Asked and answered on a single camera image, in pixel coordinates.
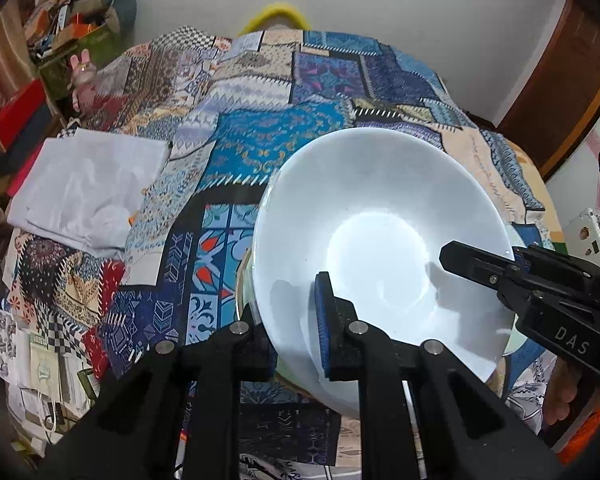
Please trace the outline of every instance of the blue gripper pad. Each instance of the blue gripper pad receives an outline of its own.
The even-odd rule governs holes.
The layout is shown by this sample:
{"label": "blue gripper pad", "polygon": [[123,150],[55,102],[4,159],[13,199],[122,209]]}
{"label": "blue gripper pad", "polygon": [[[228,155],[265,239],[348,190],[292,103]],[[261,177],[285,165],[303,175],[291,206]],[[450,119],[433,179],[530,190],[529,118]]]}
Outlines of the blue gripper pad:
{"label": "blue gripper pad", "polygon": [[320,343],[320,359],[322,361],[322,369],[324,375],[329,377],[330,374],[330,332],[327,323],[327,303],[331,299],[333,301],[333,290],[331,289],[331,281],[327,272],[319,272],[315,275],[314,286],[315,299],[315,315],[318,321],[318,341]]}

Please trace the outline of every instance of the finger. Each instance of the finger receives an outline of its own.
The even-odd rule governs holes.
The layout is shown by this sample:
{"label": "finger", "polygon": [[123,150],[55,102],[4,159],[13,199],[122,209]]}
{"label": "finger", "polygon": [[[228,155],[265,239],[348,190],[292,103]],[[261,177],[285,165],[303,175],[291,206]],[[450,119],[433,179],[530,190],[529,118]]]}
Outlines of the finger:
{"label": "finger", "polygon": [[578,383],[573,380],[565,380],[557,392],[557,397],[565,403],[571,402],[578,394]]}
{"label": "finger", "polygon": [[542,414],[544,415],[544,421],[552,426],[558,420],[564,420],[569,416],[569,405],[564,402],[556,402],[553,406],[549,408],[545,408],[542,410]]}

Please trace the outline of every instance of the checkered fabric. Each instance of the checkered fabric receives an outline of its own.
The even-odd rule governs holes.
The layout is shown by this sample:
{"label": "checkered fabric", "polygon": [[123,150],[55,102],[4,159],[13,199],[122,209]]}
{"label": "checkered fabric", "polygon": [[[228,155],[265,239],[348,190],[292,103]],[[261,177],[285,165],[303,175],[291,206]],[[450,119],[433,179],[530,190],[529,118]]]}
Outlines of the checkered fabric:
{"label": "checkered fabric", "polygon": [[87,358],[82,342],[82,333],[85,331],[83,327],[58,313],[48,317],[46,341],[60,355],[71,353],[79,358]]}
{"label": "checkered fabric", "polygon": [[192,50],[196,48],[211,48],[215,36],[210,36],[196,28],[185,25],[171,32],[158,36],[151,42],[152,48],[170,48],[176,50]]}

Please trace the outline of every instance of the white wall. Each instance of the white wall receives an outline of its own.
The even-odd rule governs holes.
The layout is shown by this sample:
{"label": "white wall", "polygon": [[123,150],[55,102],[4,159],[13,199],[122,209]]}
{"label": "white wall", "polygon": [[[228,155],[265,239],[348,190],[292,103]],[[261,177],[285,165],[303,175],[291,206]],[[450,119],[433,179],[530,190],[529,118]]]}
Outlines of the white wall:
{"label": "white wall", "polygon": [[[234,37],[280,0],[138,0],[136,41],[180,25]],[[437,70],[463,108],[496,119],[546,31],[559,0],[285,0],[315,30],[378,38]]]}
{"label": "white wall", "polygon": [[583,209],[596,209],[598,205],[600,174],[593,150],[599,149],[600,118],[587,138],[546,184],[563,228]]}

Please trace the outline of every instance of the pink toy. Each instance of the pink toy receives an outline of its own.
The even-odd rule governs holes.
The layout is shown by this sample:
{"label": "pink toy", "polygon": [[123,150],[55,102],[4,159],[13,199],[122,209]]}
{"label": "pink toy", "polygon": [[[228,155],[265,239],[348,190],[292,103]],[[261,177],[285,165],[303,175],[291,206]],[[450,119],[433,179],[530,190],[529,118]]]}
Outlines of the pink toy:
{"label": "pink toy", "polygon": [[69,63],[73,69],[71,83],[74,87],[73,101],[74,110],[85,114],[93,108],[93,99],[96,95],[96,75],[98,69],[89,60],[89,51],[85,48],[78,59],[75,54],[71,56]]}

